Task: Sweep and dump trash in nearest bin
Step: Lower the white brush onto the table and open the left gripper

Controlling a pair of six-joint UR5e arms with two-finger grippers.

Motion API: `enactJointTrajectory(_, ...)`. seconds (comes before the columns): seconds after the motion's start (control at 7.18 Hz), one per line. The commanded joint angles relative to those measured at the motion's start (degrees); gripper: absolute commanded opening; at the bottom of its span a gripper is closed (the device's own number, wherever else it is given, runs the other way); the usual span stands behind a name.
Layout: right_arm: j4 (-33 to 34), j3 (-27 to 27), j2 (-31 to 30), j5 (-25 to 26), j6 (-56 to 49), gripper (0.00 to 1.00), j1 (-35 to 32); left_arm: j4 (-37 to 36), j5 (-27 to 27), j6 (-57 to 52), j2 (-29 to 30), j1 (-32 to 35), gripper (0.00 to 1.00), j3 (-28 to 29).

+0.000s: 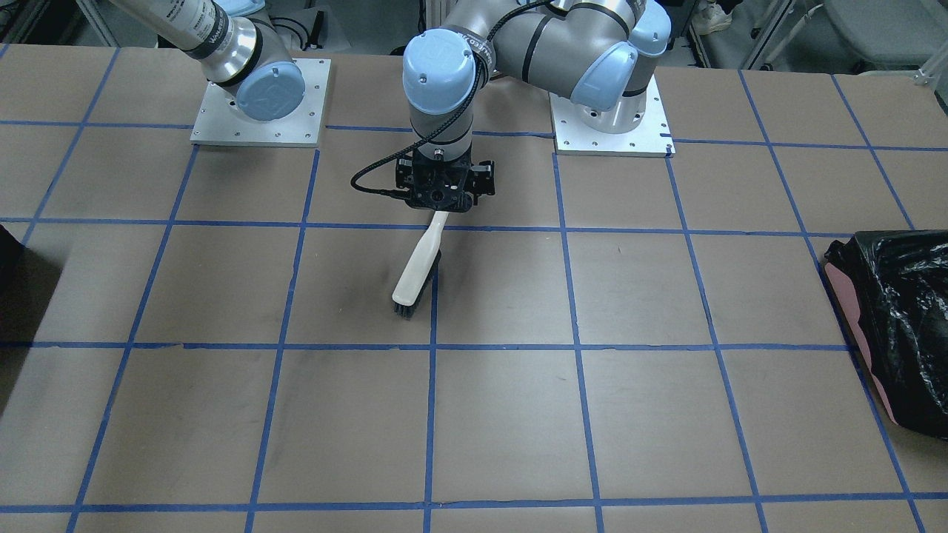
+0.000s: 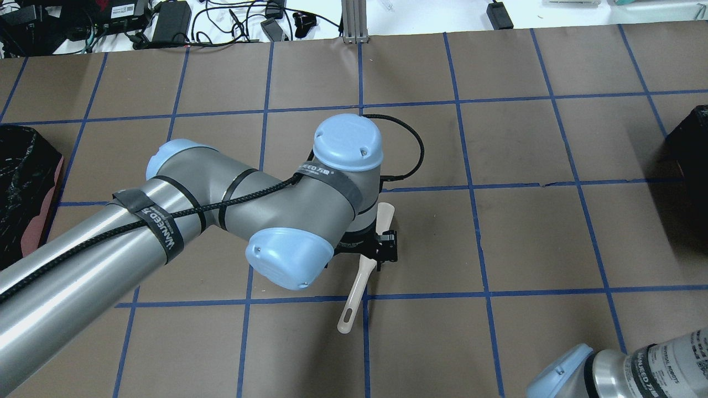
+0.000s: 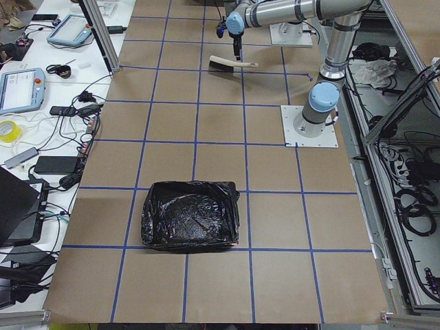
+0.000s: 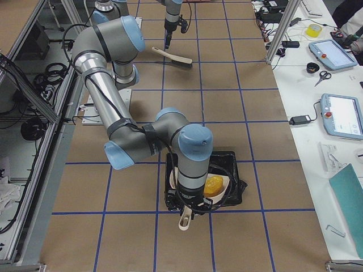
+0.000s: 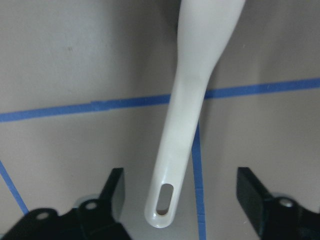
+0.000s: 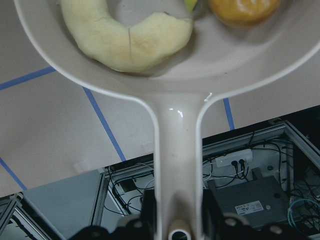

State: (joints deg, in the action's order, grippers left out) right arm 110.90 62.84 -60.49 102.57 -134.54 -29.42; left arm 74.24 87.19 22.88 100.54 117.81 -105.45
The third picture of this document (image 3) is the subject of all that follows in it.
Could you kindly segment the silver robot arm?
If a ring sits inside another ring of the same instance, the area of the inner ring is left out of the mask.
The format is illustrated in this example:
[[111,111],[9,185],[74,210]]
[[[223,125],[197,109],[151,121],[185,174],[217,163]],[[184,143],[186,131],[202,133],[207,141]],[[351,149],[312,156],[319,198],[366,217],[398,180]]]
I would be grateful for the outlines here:
[[234,1],[225,6],[225,25],[233,39],[234,56],[241,58],[241,37],[247,28],[260,28],[277,23],[302,23],[307,19],[332,20],[331,38],[317,81],[334,84],[341,89],[349,52],[369,1]]

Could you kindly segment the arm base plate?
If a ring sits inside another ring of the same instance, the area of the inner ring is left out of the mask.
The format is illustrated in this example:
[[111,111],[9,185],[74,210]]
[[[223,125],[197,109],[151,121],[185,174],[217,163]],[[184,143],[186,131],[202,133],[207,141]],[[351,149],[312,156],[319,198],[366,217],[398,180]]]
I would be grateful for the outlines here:
[[338,148],[330,115],[324,123],[312,124],[303,118],[303,106],[281,105],[280,111],[286,147]]
[[313,41],[306,22],[277,23],[269,26],[272,45],[311,48]]

